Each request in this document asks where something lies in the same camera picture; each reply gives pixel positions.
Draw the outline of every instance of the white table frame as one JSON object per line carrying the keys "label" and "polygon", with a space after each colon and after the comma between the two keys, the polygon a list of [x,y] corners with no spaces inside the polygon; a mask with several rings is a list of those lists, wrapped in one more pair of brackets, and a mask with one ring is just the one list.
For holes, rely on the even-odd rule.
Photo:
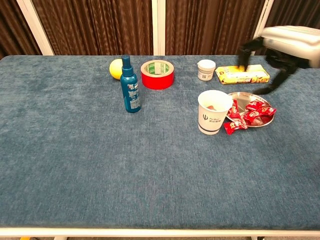
{"label": "white table frame", "polygon": [[112,229],[0,227],[0,237],[320,237],[320,230],[248,230],[248,229]]}

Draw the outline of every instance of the bottle label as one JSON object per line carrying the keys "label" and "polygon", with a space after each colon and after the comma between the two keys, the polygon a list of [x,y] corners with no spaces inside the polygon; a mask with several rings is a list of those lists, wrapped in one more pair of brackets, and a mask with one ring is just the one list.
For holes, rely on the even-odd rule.
{"label": "bottle label", "polygon": [[128,92],[130,98],[130,108],[136,109],[140,107],[140,98],[138,92],[138,83],[128,84]]}

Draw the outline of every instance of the spray bottle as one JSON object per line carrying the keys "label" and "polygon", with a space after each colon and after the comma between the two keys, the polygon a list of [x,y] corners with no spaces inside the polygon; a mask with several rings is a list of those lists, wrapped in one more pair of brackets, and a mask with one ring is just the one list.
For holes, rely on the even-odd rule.
{"label": "spray bottle", "polygon": [[131,66],[129,55],[122,56],[122,75],[120,77],[120,82],[125,109],[129,113],[138,112],[141,109],[138,92],[138,78]]}

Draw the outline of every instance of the lemon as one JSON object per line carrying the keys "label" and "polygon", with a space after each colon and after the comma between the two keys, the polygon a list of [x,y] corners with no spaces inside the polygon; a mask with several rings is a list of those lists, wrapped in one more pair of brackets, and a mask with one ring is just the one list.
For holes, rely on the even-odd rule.
{"label": "lemon", "polygon": [[112,77],[120,80],[122,74],[122,59],[115,59],[110,63],[109,71]]}

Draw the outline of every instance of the yellow box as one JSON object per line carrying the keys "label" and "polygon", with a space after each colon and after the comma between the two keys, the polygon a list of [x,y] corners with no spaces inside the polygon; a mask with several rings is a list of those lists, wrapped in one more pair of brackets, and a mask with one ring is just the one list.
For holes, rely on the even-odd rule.
{"label": "yellow box", "polygon": [[260,64],[249,65],[246,71],[244,67],[219,66],[215,73],[222,84],[267,83],[270,79],[270,75]]}

